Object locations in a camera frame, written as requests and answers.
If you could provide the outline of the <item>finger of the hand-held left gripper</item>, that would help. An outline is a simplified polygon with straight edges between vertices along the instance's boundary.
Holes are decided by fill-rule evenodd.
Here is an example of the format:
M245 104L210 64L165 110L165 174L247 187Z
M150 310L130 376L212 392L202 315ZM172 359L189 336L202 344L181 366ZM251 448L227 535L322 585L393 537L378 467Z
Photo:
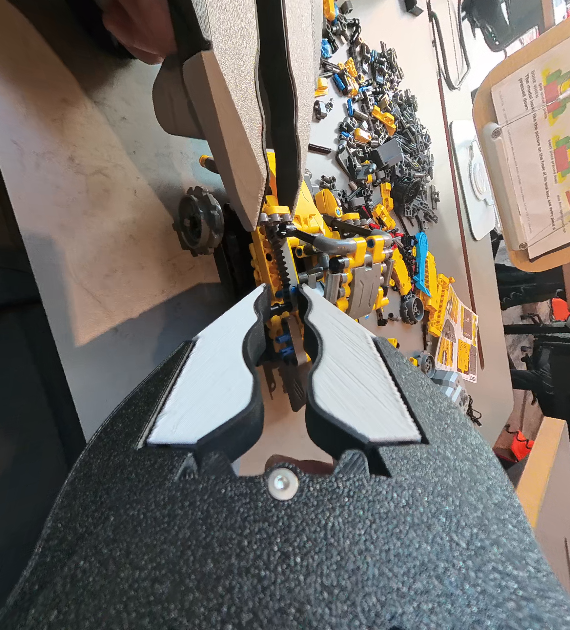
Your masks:
M177 51L153 85L156 119L203 138L242 226L257 227L267 185L255 1L169 1Z
M276 197L295 214L320 63L322 1L257 1L259 70L275 154Z

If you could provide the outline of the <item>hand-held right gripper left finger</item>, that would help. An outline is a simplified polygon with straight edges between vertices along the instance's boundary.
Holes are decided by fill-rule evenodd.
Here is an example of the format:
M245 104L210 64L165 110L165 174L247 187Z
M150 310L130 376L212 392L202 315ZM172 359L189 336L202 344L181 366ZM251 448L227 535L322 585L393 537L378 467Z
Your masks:
M264 405L255 366L265 351L266 284L198 333L153 419L147 445L179 447L199 459L238 460L262 434Z

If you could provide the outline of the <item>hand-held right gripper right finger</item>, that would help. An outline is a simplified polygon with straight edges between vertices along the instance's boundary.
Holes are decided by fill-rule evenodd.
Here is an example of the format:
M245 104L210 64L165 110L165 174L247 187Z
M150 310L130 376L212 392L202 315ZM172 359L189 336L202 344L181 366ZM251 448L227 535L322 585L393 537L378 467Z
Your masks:
M312 359L305 409L309 437L335 461L358 451L372 475L390 475L380 448L423 439L381 352L395 348L307 285L299 288L299 305L304 349Z

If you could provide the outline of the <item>yellow toy brick vehicle model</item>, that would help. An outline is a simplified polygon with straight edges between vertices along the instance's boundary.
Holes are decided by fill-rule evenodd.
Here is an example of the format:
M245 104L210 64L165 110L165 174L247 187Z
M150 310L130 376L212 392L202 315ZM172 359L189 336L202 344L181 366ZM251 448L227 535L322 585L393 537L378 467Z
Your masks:
M346 214L336 197L335 178L314 187L306 171L294 210L279 204L275 156L268 152L267 195L257 227L247 231L228 203L193 186L173 217L180 245L193 256L213 255L219 278L237 302L266 285L271 314L265 324L265 378L275 390L277 370L293 411L305 405L311 359L303 348L304 324L297 305L306 285L352 319L376 312L384 320L395 288L399 252L396 232Z

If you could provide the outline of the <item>person's left hand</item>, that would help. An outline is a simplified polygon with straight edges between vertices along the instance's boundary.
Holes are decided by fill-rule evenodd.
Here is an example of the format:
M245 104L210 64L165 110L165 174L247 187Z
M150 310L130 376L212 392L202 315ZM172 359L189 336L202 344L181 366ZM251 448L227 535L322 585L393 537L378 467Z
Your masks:
M168 1L108 1L104 26L137 59L161 64L177 51Z

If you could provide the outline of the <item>grey brick battery box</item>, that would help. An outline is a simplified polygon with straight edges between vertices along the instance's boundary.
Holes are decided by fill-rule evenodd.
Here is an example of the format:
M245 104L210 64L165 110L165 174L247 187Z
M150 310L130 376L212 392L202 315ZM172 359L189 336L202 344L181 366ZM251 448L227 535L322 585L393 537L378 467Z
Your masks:
M462 374L437 368L433 376L431 376L431 380L441 388L442 393L450 398L451 402L463 413L468 411L470 397L464 387Z

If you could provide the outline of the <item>black toy wheel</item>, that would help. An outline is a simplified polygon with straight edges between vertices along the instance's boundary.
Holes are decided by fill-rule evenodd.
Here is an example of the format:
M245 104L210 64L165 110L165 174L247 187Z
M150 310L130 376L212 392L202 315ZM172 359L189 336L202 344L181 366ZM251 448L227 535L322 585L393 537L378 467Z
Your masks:
M423 302L414 292L401 297L399 316L404 323L409 325L419 324L423 320L424 312Z

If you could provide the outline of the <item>yellow printed sticker sheet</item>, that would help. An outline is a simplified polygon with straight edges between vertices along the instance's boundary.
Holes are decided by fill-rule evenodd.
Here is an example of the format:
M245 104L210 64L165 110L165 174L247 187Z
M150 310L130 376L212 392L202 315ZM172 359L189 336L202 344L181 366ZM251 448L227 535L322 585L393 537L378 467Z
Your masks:
M452 285L447 289L441 332L434 355L436 368L456 372L467 382L477 382L478 316L465 306Z

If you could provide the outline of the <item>pile of loose brick parts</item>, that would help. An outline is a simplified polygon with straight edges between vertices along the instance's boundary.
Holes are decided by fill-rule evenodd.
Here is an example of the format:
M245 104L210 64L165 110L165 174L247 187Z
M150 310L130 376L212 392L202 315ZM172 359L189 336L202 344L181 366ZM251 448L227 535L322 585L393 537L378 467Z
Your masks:
M432 138L396 50L372 48L350 1L323 2L309 151L334 171L313 188L336 194L355 224L407 233L438 223Z

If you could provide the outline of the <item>long yellow brick beam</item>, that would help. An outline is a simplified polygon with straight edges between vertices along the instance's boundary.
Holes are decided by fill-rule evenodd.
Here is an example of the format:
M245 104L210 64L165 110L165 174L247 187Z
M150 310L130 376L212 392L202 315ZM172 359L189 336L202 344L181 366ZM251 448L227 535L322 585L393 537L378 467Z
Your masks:
M402 246L396 246L391 259L394 261L391 277L401 297L414 292L414 266L411 254Z

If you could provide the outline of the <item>blue curved brick piece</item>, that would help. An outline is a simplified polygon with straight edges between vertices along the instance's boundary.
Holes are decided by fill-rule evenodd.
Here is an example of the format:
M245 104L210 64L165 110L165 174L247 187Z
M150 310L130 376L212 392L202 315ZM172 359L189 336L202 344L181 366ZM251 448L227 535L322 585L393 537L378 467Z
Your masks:
M412 249L414 257L413 284L427 297L431 297L430 290L425 283L426 260L429 253L429 242L425 232L417 232L412 237Z

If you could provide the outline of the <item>white flat device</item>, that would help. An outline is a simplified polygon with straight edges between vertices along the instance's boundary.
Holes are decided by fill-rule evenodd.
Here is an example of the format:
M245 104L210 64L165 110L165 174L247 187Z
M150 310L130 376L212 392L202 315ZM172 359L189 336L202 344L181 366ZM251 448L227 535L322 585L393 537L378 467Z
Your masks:
M453 120L449 130L470 232L480 241L496 227L497 213L478 135L469 120Z

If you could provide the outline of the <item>wooden board with instruction sheet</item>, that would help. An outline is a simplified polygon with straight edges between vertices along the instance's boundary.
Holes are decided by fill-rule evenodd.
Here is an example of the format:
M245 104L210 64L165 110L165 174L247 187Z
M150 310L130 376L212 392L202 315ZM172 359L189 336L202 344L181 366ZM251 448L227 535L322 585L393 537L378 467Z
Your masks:
M570 18L486 76L473 120L512 263L569 263Z

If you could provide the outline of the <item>yellow brick frame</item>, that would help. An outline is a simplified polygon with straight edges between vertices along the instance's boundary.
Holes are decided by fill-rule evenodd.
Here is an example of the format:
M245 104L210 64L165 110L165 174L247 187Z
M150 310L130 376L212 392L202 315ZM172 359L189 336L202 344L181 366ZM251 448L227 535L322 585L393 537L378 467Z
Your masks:
M428 333L434 337L439 338L442 334L442 328L444 326L444 318L447 309L447 303L449 299L449 290L451 284L455 282L453 277L447 277L446 275L439 273L437 275L436 283L430 287L429 302L425 306L429 312L429 318L427 323Z

